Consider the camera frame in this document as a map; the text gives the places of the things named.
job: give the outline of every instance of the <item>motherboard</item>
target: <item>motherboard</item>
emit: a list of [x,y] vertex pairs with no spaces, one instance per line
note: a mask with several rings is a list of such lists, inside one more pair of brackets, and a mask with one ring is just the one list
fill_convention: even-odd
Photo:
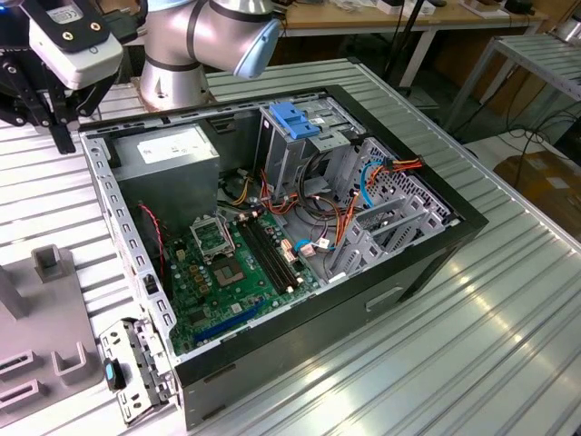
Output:
[[[281,228],[265,213],[248,222],[206,219],[165,244],[177,318],[170,338],[177,355],[320,286],[305,263],[288,259],[284,241]],[[217,253],[219,247],[223,253]],[[214,253],[211,259],[208,253]]]

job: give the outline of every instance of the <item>wooden table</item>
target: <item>wooden table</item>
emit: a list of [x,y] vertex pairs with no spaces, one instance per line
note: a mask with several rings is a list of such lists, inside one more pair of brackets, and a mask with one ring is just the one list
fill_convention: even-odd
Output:
[[[101,8],[108,12],[124,7],[135,8],[134,0],[102,0]],[[357,12],[344,11],[334,4],[292,4],[287,13],[283,36],[321,36],[392,33],[398,25],[398,15],[387,15],[374,7],[363,7]],[[534,34],[547,19],[546,15],[514,15],[504,18],[484,19],[458,4],[448,0],[445,7],[436,8],[433,15],[419,16],[412,30],[422,32],[416,50],[409,61],[400,86],[410,86],[421,66],[429,46],[438,30],[488,29],[525,27],[525,34]],[[401,19],[400,31],[407,22]]]

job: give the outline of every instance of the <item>blue latch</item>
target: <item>blue latch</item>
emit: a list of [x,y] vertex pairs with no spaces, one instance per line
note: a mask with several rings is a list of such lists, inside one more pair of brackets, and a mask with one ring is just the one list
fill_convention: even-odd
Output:
[[308,138],[320,133],[319,127],[309,123],[305,114],[292,103],[271,104],[269,109],[282,127],[289,131],[292,139]]
[[107,363],[107,366],[105,366],[105,375],[107,376],[107,380],[113,379],[114,372],[113,365],[111,363]]

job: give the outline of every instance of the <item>metal workbench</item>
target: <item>metal workbench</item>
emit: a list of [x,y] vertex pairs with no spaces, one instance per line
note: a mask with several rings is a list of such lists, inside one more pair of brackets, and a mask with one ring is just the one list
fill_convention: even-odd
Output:
[[446,130],[454,126],[462,106],[497,53],[504,55],[507,61],[482,96],[481,103],[494,95],[517,64],[555,88],[543,105],[545,108],[550,108],[560,93],[581,100],[581,47],[564,43],[552,35],[494,37],[456,96],[444,125]]
[[[581,423],[579,244],[394,94],[347,60],[209,77],[219,100],[342,84],[490,221],[420,294],[196,430],[200,434],[571,435]],[[131,86],[103,117],[140,113]],[[72,249],[97,335],[137,309],[84,157],[32,128],[0,130],[0,263],[46,243]],[[101,384],[0,431],[127,431]],[[181,434],[169,407],[127,433]]]

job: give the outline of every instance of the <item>blue wire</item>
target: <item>blue wire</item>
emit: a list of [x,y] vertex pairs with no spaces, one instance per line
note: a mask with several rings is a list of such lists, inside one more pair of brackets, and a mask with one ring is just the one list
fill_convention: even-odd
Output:
[[367,181],[365,180],[365,174],[367,173],[367,169],[370,166],[377,165],[377,164],[383,164],[383,161],[373,161],[373,162],[369,162],[361,170],[361,183],[360,183],[360,186],[361,186],[361,194],[363,195],[363,200],[365,200],[365,203],[367,203],[371,207],[373,207],[373,202],[371,201],[371,199],[369,198],[369,196],[367,194],[367,187],[366,187]]
[[297,243],[294,244],[294,251],[297,252],[303,245],[310,243],[309,239],[301,239]]

